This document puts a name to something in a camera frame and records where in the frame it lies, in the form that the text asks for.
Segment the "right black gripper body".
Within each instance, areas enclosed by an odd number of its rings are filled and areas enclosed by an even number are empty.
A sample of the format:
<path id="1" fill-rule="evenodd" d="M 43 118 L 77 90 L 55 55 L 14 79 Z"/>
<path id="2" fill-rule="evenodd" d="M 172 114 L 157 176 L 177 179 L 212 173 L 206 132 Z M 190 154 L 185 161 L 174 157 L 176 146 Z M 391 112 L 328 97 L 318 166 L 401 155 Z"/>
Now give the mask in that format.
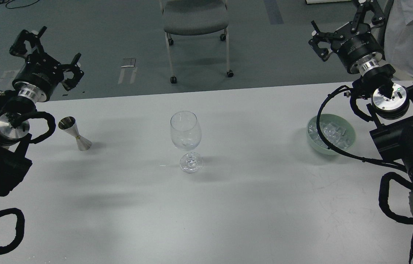
<path id="1" fill-rule="evenodd" d="M 383 58 L 383 48 L 372 35 L 372 27 L 367 23 L 358 25 L 355 32 L 351 32 L 352 25 L 347 22 L 334 33 L 340 37 L 333 41 L 333 52 L 337 54 L 345 70 L 349 74 L 360 73 L 359 62 L 362 58 L 376 59 L 378 62 Z"/>

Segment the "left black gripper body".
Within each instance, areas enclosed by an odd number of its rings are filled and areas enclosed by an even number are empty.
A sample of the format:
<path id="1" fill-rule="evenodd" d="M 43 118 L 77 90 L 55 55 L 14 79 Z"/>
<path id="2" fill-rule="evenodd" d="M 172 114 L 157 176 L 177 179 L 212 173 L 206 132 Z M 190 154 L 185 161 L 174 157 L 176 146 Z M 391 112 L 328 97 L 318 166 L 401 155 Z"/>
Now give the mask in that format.
<path id="1" fill-rule="evenodd" d="M 39 102 L 47 102 L 64 78 L 63 70 L 59 65 L 60 62 L 49 54 L 33 52 L 25 59 L 25 65 L 12 81 L 12 86 L 17 91 L 24 83 L 37 87 L 43 93 Z"/>

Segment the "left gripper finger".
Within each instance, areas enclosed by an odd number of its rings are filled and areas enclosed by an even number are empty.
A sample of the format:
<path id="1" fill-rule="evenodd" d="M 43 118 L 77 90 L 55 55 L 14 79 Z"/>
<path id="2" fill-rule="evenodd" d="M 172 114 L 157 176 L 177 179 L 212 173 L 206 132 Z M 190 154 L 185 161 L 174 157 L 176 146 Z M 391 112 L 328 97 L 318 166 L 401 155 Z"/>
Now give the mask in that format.
<path id="1" fill-rule="evenodd" d="M 43 26 L 36 34 L 29 32 L 28 30 L 22 30 L 9 48 L 10 55 L 27 58 L 34 52 L 37 52 L 40 55 L 45 53 L 40 38 L 46 30 L 46 26 Z"/>
<path id="2" fill-rule="evenodd" d="M 61 84 L 63 85 L 66 91 L 70 91 L 79 84 L 82 77 L 84 76 L 84 72 L 80 69 L 78 62 L 81 58 L 82 54 L 79 52 L 77 53 L 70 63 L 60 65 L 59 68 L 64 72 L 70 72 L 73 74 L 73 77 L 64 79 Z"/>

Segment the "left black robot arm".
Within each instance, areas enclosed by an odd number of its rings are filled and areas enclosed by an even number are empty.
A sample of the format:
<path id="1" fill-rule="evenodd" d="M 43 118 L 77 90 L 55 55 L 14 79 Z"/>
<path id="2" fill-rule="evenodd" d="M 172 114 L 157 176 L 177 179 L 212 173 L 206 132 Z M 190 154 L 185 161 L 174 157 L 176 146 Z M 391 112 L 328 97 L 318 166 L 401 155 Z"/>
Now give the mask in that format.
<path id="1" fill-rule="evenodd" d="M 22 30 L 9 50 L 25 63 L 12 81 L 12 90 L 0 90 L 0 197 L 17 187 L 32 166 L 26 157 L 29 145 L 43 142 L 56 130 L 54 116 L 38 111 L 37 103 L 49 101 L 58 85 L 67 91 L 74 89 L 84 76 L 78 65 L 80 53 L 62 64 L 45 52 L 41 37 L 46 30 L 45 26 L 37 33 Z M 23 212 L 0 210 L 0 218 L 8 215 L 16 217 L 15 236 L 8 245 L 0 246 L 0 254 L 16 249 L 25 234 Z"/>

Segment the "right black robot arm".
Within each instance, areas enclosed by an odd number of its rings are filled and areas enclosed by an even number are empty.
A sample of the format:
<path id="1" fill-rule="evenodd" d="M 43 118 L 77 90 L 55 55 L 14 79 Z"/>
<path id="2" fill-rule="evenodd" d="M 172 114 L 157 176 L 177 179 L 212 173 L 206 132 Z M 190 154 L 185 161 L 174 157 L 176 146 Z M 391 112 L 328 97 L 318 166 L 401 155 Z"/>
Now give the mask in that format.
<path id="1" fill-rule="evenodd" d="M 372 34 L 372 29 L 384 32 L 388 11 L 383 11 L 376 0 L 354 0 L 357 8 L 354 18 L 333 32 L 322 32 L 315 21 L 309 45 L 322 61 L 336 54 L 349 74 L 359 74 L 359 79 L 335 89 L 321 104 L 314 121 L 317 134 L 327 146 L 345 157 L 378 166 L 399 169 L 409 179 L 388 172 L 381 177 L 379 207 L 384 214 L 402 224 L 413 225 L 413 83 L 404 87 L 393 82 L 396 70 L 392 65 L 382 65 L 382 44 Z M 349 97 L 352 111 L 376 128 L 370 136 L 381 156 L 380 159 L 358 157 L 339 149 L 330 142 L 320 127 L 326 104 L 344 93 Z M 413 235 L 409 260 L 413 259 Z"/>

